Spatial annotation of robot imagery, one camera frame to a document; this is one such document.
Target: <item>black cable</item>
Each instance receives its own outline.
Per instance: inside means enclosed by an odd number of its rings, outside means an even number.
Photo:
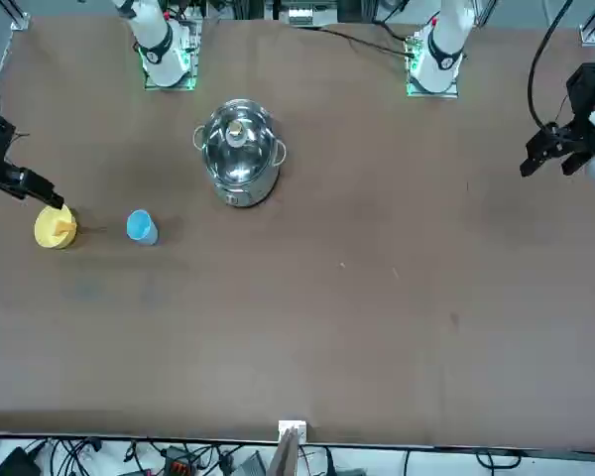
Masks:
[[[378,25],[381,28],[383,28],[384,30],[386,30],[386,32],[388,33],[388,35],[390,35],[391,37],[393,37],[395,40],[399,40],[400,42],[404,42],[406,40],[406,37],[402,37],[401,35],[397,35],[392,28],[390,28],[388,25],[386,25],[386,22],[373,22],[374,25]]]
[[[562,113],[562,108],[564,107],[564,104],[566,103],[566,99],[568,99],[568,94],[566,94],[564,96],[564,99],[562,99],[561,104],[559,105],[559,109],[557,110],[557,114],[555,114],[555,119],[553,119],[553,122],[557,122],[557,119],[559,119],[559,115]]]
[[[56,451],[58,450],[58,446],[60,446],[59,440],[56,441],[56,444],[53,445],[53,449],[51,450],[51,461],[49,462],[49,472],[51,473],[51,476],[56,476],[56,473],[53,470],[53,467],[54,467],[54,460],[56,459]]]
[[[476,460],[483,468],[489,469],[492,472],[492,475],[496,470],[516,469],[523,462],[523,455],[519,453],[514,455],[516,457],[516,461],[511,464],[496,464],[489,451],[486,451],[484,454],[486,454],[487,458],[489,458],[489,463],[486,463],[481,459],[480,453],[476,453]]]
[[[537,66],[537,62],[539,61],[539,57],[542,56],[542,52],[546,48],[546,45],[548,44],[548,41],[550,40],[551,36],[553,35],[553,32],[557,28],[557,25],[562,20],[562,17],[566,13],[566,11],[569,9],[569,7],[573,3],[573,1],[574,0],[566,0],[566,2],[564,2],[564,5],[562,5],[562,8],[560,8],[559,12],[557,12],[555,19],[553,20],[553,23],[551,23],[550,27],[548,27],[548,30],[546,30],[546,34],[544,35],[542,42],[539,44],[539,47],[537,47],[537,51],[535,52],[534,60],[532,62],[532,67],[529,71],[529,81],[527,82],[527,101],[529,103],[529,112],[531,113],[532,117],[534,118],[534,122],[537,124],[538,127],[540,127],[542,129],[542,131],[544,131],[546,134],[548,134],[549,136],[551,136],[552,138],[556,139],[559,142],[574,142],[574,141],[572,141],[570,139],[566,139],[565,137],[560,136],[559,134],[555,134],[553,131],[548,129],[542,123],[540,118],[537,116],[536,108],[534,106],[534,78],[536,76],[536,66]]]
[[[205,470],[209,467],[209,465],[211,464],[211,458],[214,455],[214,450],[218,451],[218,459],[220,460],[220,448],[218,448],[218,446],[211,446],[209,451],[209,458],[207,459],[206,463],[202,462],[202,459],[200,458],[203,454],[205,454],[205,452],[202,452],[198,455],[198,458],[196,458],[198,460],[198,463],[196,464],[196,468],[202,470]]]
[[[211,474],[211,472],[216,469],[216,467],[220,464],[220,462],[226,458],[227,456],[230,456],[231,454],[235,453],[236,451],[238,451],[240,448],[242,448],[244,446],[244,444],[240,444],[238,446],[236,446],[234,449],[231,449],[229,451],[227,451],[225,454],[223,454],[222,456],[220,456],[218,458],[218,461],[216,461],[214,464],[212,464],[208,470],[206,470],[203,474],[203,476],[206,476],[208,474]]]
[[[79,461],[79,453],[81,451],[83,451],[83,448],[86,446],[86,442],[85,441],[81,442],[77,446],[77,449],[75,449],[75,447],[72,445],[72,442],[69,440],[68,446],[70,446],[70,449],[72,449],[72,451],[73,451],[74,461],[77,463],[77,468],[79,468],[79,473],[81,474],[81,476],[90,476],[90,473],[88,473],[88,471],[83,466],[83,464],[81,464],[81,461]]]
[[[408,450],[406,453],[406,461],[404,462],[404,476],[408,476],[408,461],[410,461],[411,451]]]
[[[351,40],[351,41],[356,42],[356,43],[359,43],[361,45],[365,45],[367,47],[374,48],[374,49],[379,50],[380,52],[383,52],[383,53],[389,53],[391,55],[397,55],[397,56],[406,57],[406,58],[414,58],[415,57],[412,53],[406,53],[406,52],[402,52],[402,51],[399,51],[399,50],[393,50],[393,49],[390,49],[388,47],[383,47],[381,45],[377,45],[376,43],[370,43],[370,42],[367,42],[365,40],[361,40],[359,38],[355,38],[355,37],[352,37],[350,35],[346,35],[345,33],[335,32],[333,30],[326,30],[326,29],[323,29],[323,28],[320,28],[320,29],[309,29],[309,30],[312,30],[314,32],[329,33],[329,34],[334,35],[336,37],[345,38],[346,40]]]
[[[440,10],[438,10],[438,11],[437,11],[437,12],[436,12],[434,15],[432,15],[431,17],[429,17],[429,20],[427,20],[427,21],[425,22],[425,24],[426,24],[426,25],[429,25],[429,24],[431,23],[431,21],[432,21],[433,19],[435,19],[435,18],[438,16],[438,14],[439,14],[439,13],[440,13]]]
[[[392,12],[390,12],[390,14],[388,14],[388,16],[386,18],[384,18],[383,22],[386,23],[388,20],[390,20],[393,17],[393,15],[397,12],[397,10],[400,10],[403,12],[409,3],[410,3],[410,0],[401,0],[401,2],[399,2],[399,5],[397,5],[395,8],[393,8]]]
[[[164,449],[159,448],[159,446],[157,446],[154,441],[152,440],[148,440],[148,444],[150,444],[150,446],[152,446],[153,448],[155,448],[155,450],[162,456],[164,456]]]
[[[330,452],[328,446],[324,446],[324,451],[326,451],[326,476],[337,476],[335,462],[333,461],[333,453]]]
[[[304,447],[300,446],[299,451],[301,452],[301,456],[304,458],[304,464],[306,465],[306,472],[308,473],[308,476],[312,476],[310,472],[310,465],[308,464],[308,458],[306,457],[306,453],[304,452]]]
[[[27,444],[27,445],[26,445],[26,446],[25,446],[23,449],[24,449],[25,451],[29,451],[29,448],[30,448],[31,446],[33,446],[34,444],[36,444],[37,442],[39,442],[39,441],[45,441],[45,440],[44,440],[44,439],[34,439],[34,440],[33,440],[33,441],[31,441],[29,444]]]

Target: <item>floor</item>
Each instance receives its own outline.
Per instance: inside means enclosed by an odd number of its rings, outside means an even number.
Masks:
[[[27,448],[34,447],[37,443],[31,439],[22,440],[0,440],[0,462],[16,446]],[[51,475],[50,459],[54,442],[48,443],[39,454],[36,462],[43,469],[43,474]],[[159,448],[170,446],[168,443],[156,441]],[[129,441],[106,441],[100,452],[92,450],[84,451],[80,461],[83,467],[91,476],[121,476],[127,473],[138,471],[137,463],[131,460],[123,462]],[[190,444],[189,450],[202,447],[199,444]],[[223,452],[234,449],[233,445],[223,445]],[[314,476],[326,471],[326,456],[322,448],[305,446],[304,458],[298,461],[297,476]],[[255,451],[259,451],[266,468],[273,458],[274,447],[269,446],[246,446],[233,453],[234,467],[239,466]],[[490,471],[483,468],[471,454],[447,454],[427,453],[413,451],[408,461],[407,473],[405,470],[406,451],[378,450],[378,449],[339,449],[332,448],[331,453],[335,469],[340,472],[344,470],[362,469],[364,474],[369,476],[435,476],[435,475],[466,475],[466,476],[488,476]],[[163,467],[163,458],[150,445],[143,443],[137,447],[139,462],[144,470],[151,469],[153,474]],[[66,452],[59,446],[54,459],[55,474],[66,456]],[[202,457],[203,464],[207,465],[211,460]],[[495,464],[511,464],[515,461],[512,457],[494,457]],[[222,473],[215,469],[210,473],[198,473],[200,476],[219,476]],[[554,459],[524,458],[521,464],[507,471],[498,471],[498,474],[507,476],[595,476],[595,462],[566,461]]]

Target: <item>yellow object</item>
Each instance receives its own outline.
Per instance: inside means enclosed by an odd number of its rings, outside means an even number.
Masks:
[[[43,248],[56,250],[72,243],[76,233],[77,222],[66,205],[61,210],[45,206],[38,215],[34,227],[38,244]]]

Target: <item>brown table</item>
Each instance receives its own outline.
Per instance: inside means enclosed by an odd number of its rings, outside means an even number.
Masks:
[[[293,417],[320,441],[595,446],[595,182],[518,171],[542,32],[474,32],[450,101],[407,99],[400,59],[269,22],[207,22],[197,90],[146,92],[120,20],[36,20],[0,81],[31,134],[11,157],[84,233],[42,250],[41,206],[0,193],[0,429],[273,439]],[[554,36],[543,118],[592,55]],[[247,210],[191,146],[233,97],[289,147]],[[138,207],[160,246],[125,237]]]

